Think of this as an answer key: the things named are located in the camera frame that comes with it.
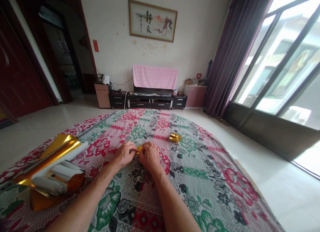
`pink cabinet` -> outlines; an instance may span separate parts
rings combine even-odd
[[[186,108],[202,107],[204,96],[206,94],[206,86],[184,85],[183,94],[188,96]]]

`wooden door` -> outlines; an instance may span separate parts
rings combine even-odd
[[[34,68],[0,11],[0,101],[20,117],[51,106]]]

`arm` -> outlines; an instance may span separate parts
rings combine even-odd
[[[140,163],[151,173],[156,184],[166,231],[199,231],[197,222],[175,188],[170,183],[159,162],[159,148],[152,142],[143,144]]]
[[[132,142],[126,142],[121,145],[112,161],[102,168],[100,174],[67,210],[51,224],[47,232],[87,232],[99,201],[113,176],[133,160],[136,152],[137,148]]]

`forearm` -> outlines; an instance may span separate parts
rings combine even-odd
[[[166,231],[201,231],[163,168],[161,169],[152,172],[152,177],[158,190]]]
[[[105,166],[98,177],[49,227],[47,232],[84,231],[87,232],[99,201],[113,176],[119,171],[115,164]]]

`purple curtain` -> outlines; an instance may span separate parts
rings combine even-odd
[[[232,0],[204,100],[206,112],[222,117],[244,62],[273,0]]]

